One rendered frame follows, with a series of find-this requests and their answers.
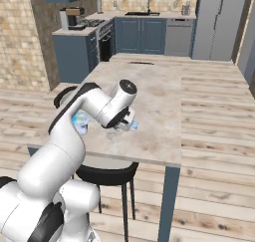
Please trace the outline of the black coffee machine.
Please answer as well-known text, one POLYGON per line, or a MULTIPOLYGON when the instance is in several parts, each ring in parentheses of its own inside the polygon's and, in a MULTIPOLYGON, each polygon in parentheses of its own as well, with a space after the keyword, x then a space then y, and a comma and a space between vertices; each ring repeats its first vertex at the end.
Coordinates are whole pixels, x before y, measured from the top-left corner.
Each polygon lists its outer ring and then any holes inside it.
POLYGON ((62 28, 64 30, 84 30, 86 26, 78 21, 84 13, 83 7, 62 8, 60 10, 62 28))

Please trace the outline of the blue base cupboard run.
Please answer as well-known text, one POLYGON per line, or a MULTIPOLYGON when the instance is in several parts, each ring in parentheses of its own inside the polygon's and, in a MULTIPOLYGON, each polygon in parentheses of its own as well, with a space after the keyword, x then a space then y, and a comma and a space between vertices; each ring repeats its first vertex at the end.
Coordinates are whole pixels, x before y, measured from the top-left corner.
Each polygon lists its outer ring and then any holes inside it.
POLYGON ((166 20, 118 17, 117 52, 163 55, 166 20))

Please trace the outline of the silver dishwasher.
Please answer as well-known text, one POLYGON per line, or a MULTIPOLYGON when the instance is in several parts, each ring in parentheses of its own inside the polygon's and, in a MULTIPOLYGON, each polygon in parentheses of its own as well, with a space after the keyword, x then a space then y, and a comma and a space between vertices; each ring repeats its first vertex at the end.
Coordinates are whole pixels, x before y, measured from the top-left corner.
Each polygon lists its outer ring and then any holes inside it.
POLYGON ((187 57, 190 50, 192 27, 192 19, 168 19, 164 54, 187 57))

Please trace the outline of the black round stool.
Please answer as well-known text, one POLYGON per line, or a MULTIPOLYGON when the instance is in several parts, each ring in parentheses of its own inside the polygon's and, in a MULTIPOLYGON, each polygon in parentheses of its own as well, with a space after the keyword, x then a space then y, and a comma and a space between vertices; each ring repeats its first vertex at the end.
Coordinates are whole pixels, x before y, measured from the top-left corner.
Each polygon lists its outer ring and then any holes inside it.
POLYGON ((132 162, 128 167, 118 169, 106 169, 81 165, 76 174, 85 182, 95 184, 97 187, 120 186, 122 188, 123 218, 125 242, 128 242, 128 195, 127 184, 130 188, 131 213, 135 219, 134 185, 133 177, 138 168, 137 162, 132 162))
POLYGON ((68 96, 77 88, 77 86, 66 87, 61 92, 57 94, 54 98, 54 106, 56 109, 68 98, 68 96))

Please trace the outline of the silver fridge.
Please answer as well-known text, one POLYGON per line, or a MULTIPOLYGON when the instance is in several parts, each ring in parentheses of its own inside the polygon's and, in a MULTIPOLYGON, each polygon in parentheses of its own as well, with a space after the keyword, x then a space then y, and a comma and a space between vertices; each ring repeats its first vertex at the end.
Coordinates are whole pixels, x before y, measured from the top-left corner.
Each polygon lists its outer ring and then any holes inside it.
POLYGON ((245 0, 199 0, 193 42, 195 60, 231 60, 245 0))

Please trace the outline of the blue side base cupboard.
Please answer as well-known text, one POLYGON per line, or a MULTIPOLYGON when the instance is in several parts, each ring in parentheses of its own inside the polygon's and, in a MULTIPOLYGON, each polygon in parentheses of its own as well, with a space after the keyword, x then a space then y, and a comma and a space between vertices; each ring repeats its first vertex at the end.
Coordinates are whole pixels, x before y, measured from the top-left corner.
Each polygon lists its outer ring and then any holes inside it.
POLYGON ((62 83, 81 83, 99 63, 96 31, 55 34, 53 40, 62 83))

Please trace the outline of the black sink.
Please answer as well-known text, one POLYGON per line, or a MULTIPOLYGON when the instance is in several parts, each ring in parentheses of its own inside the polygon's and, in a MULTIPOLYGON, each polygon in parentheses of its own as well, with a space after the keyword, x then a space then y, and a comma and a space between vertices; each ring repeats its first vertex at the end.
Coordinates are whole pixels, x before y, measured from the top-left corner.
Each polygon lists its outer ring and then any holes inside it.
POLYGON ((159 16, 160 12, 127 12, 125 16, 159 16))

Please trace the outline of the large blue yogurt container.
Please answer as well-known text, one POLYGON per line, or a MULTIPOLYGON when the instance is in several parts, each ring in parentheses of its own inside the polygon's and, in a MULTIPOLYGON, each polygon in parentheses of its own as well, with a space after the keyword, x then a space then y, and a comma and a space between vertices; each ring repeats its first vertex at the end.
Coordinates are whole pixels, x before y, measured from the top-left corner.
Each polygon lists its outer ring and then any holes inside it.
POLYGON ((85 135, 88 132, 89 122, 90 122, 90 116, 82 110, 79 110, 72 117, 72 123, 80 135, 85 135))

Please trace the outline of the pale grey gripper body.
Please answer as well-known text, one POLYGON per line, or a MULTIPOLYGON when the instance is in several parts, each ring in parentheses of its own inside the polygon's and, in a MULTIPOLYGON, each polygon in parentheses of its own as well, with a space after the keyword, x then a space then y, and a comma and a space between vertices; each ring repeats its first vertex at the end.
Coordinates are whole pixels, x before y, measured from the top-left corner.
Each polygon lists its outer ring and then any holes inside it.
POLYGON ((129 131, 131 127, 131 121, 121 120, 115 126, 115 129, 121 129, 124 131, 129 131))

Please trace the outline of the black oven with hob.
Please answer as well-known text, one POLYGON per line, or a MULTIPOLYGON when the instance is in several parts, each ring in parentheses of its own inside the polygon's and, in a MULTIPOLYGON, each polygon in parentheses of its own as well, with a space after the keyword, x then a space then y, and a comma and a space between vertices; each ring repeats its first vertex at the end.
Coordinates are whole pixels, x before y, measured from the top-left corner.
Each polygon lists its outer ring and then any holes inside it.
POLYGON ((88 26, 94 28, 90 34, 90 44, 95 44, 98 51, 98 60, 107 62, 113 54, 114 42, 114 21, 89 19, 88 26))

